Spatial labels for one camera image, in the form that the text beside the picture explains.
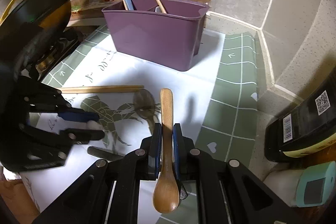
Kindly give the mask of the white utensil in caddy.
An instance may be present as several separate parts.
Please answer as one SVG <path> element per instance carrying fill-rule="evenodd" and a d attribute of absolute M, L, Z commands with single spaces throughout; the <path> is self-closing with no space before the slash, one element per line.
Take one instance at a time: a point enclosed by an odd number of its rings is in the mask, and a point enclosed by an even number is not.
<path fill-rule="evenodd" d="M 162 10 L 161 10 L 161 8 L 160 8 L 159 6 L 157 6 L 157 7 L 155 8 L 155 12 L 157 12 L 157 13 L 162 13 Z"/>

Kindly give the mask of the teal kitchen timer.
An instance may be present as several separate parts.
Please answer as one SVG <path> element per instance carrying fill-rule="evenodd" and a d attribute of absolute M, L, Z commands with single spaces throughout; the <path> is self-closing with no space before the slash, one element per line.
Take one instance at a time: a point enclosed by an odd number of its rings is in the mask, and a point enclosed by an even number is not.
<path fill-rule="evenodd" d="M 310 166 L 299 179 L 295 202 L 297 207 L 323 205 L 335 185 L 335 161 Z"/>

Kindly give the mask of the white green grid placemat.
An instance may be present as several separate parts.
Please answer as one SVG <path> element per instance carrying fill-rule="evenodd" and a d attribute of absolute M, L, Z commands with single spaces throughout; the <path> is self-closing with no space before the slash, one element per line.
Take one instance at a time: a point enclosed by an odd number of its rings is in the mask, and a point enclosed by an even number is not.
<path fill-rule="evenodd" d="M 90 128 L 104 138 L 93 145 L 118 155 L 140 147 L 154 124 L 181 125 L 183 135 L 220 160 L 249 161 L 257 114 L 255 33 L 224 35 L 205 30 L 191 68 L 180 72 L 120 53 L 106 28 L 62 62 L 46 84 L 139 85 L 131 93 L 65 94 L 74 107 L 98 113 Z"/>

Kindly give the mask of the yellow rimmed pan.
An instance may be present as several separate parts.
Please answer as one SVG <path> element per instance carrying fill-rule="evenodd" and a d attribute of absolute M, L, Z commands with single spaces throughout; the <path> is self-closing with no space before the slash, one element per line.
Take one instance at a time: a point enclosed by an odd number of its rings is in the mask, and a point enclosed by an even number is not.
<path fill-rule="evenodd" d="M 7 7 L 5 8 L 5 10 L 4 10 L 4 12 L 3 12 L 3 14 L 2 14 L 2 16 L 1 16 L 1 18 L 0 18 L 0 24 L 2 24 L 3 21 L 7 18 L 8 14 L 9 14 L 9 12 L 10 12 L 10 10 L 11 10 L 11 8 L 13 7 L 13 5 L 15 4 L 16 1 L 17 1 L 17 0 L 11 0 L 11 1 L 9 2 L 9 4 L 8 4 Z"/>

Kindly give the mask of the wooden chopstick on mat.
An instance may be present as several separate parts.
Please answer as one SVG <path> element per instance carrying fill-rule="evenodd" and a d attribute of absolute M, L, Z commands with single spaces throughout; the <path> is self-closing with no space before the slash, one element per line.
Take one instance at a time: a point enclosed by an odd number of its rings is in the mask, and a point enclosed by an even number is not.
<path fill-rule="evenodd" d="M 109 85 L 109 86 L 81 86 L 71 88 L 58 88 L 63 93 L 93 93 L 100 90 L 121 92 L 126 89 L 140 89 L 143 85 Z"/>

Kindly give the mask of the metal spoon with ball end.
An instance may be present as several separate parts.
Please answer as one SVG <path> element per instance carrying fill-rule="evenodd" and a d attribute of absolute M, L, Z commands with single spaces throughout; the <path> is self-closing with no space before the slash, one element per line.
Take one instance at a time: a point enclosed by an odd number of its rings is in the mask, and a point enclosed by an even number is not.
<path fill-rule="evenodd" d="M 97 123 L 96 121 L 88 121 L 87 129 L 102 131 L 104 128 L 101 124 Z M 107 161 L 117 161 L 123 158 L 123 156 L 115 154 L 110 150 L 94 146 L 89 146 L 87 148 L 87 153 L 100 159 L 106 159 Z"/>

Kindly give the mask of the purple utensil caddy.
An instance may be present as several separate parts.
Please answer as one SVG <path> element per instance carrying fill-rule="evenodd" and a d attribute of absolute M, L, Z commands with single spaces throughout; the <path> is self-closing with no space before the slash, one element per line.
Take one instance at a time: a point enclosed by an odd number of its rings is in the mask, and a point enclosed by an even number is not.
<path fill-rule="evenodd" d="M 102 9 L 118 52 L 185 72 L 198 54 L 209 5 L 189 0 L 161 0 L 166 12 L 155 12 L 155 0 L 131 0 Z"/>

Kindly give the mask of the wooden spoon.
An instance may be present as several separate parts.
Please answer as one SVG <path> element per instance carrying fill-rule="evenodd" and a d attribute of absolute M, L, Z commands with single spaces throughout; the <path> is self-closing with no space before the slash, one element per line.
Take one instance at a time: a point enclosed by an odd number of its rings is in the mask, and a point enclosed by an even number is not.
<path fill-rule="evenodd" d="M 173 173 L 173 92 L 160 91 L 162 121 L 162 168 L 153 193 L 156 211 L 166 214 L 179 205 L 179 190 Z"/>

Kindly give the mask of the black bottle with barcode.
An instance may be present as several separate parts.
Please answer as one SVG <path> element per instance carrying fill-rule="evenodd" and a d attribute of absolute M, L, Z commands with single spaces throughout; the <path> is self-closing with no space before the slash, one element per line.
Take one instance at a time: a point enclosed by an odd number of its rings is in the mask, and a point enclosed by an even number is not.
<path fill-rule="evenodd" d="M 265 131 L 264 155 L 269 161 L 290 162 L 335 144 L 335 87 L 316 90 Z"/>

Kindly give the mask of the black frying pan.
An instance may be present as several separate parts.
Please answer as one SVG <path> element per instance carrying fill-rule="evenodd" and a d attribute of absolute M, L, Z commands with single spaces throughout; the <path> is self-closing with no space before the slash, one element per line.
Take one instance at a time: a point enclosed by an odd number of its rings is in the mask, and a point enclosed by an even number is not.
<path fill-rule="evenodd" d="M 70 16 L 70 0 L 21 1 L 1 24 L 1 69 L 17 74 L 45 57 Z"/>

